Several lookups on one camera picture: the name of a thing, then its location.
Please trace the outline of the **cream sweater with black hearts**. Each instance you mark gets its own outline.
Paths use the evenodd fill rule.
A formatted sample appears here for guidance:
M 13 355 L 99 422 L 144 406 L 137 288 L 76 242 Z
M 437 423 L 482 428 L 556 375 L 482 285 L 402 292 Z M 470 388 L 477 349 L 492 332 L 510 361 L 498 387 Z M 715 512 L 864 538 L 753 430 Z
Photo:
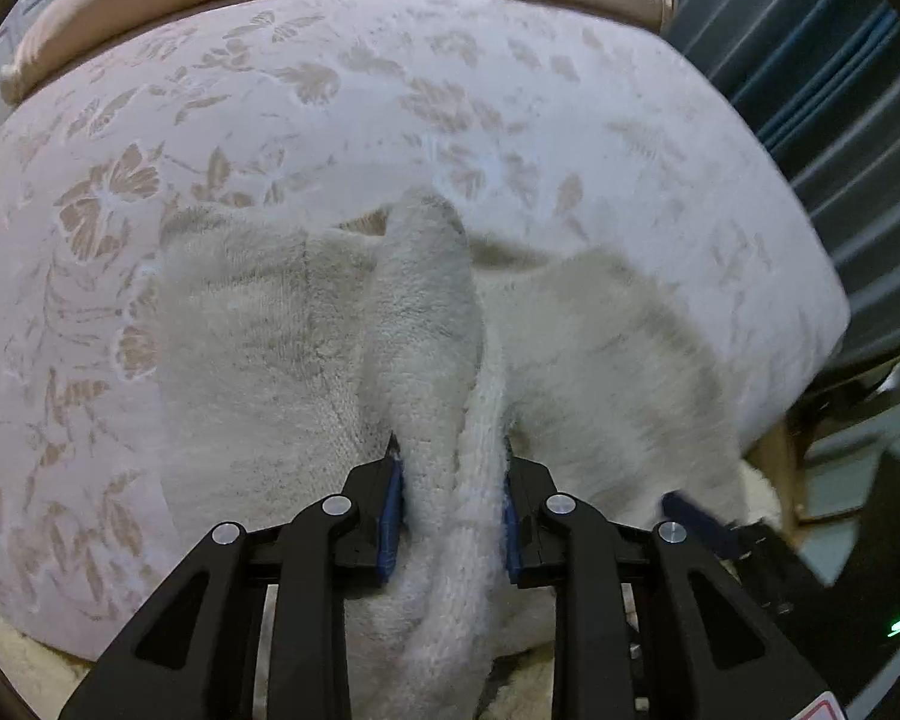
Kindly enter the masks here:
M 346 610 L 357 717 L 471 717 L 494 660 L 553 639 L 549 595 L 504 574 L 510 452 L 626 525 L 670 491 L 746 511 L 724 372 L 621 255 L 473 236 L 424 192 L 325 227 L 190 208 L 160 252 L 162 488 L 185 543 L 286 522 L 400 450 L 397 570 Z

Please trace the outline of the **light bedside cabinet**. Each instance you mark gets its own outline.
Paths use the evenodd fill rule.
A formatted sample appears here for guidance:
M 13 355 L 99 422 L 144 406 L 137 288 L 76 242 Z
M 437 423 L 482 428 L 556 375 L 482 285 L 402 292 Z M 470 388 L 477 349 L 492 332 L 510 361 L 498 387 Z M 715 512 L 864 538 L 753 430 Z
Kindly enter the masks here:
M 820 377 L 746 454 L 781 504 L 785 538 L 823 582 L 850 556 L 886 452 L 900 456 L 900 356 Z

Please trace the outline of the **teal striped curtain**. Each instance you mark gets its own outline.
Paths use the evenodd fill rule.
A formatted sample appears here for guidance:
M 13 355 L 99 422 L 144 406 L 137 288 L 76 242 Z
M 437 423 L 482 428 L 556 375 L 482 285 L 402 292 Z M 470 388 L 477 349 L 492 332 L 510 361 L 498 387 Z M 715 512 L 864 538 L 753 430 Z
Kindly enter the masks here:
M 679 0 L 668 41 L 787 177 L 850 304 L 839 366 L 900 349 L 900 16 L 888 0 Z

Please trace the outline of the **pink floral bed mattress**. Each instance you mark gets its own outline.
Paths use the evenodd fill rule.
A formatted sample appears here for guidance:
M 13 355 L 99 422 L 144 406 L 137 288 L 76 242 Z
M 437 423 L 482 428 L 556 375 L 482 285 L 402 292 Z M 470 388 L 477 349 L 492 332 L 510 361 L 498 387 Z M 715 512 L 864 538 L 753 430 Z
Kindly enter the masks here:
M 523 0 L 242 0 L 143 29 L 0 128 L 0 611 L 94 656 L 169 572 L 155 251 L 188 206 L 333 226 L 429 185 L 479 232 L 608 247 L 762 436 L 848 300 L 727 99 L 645 29 Z

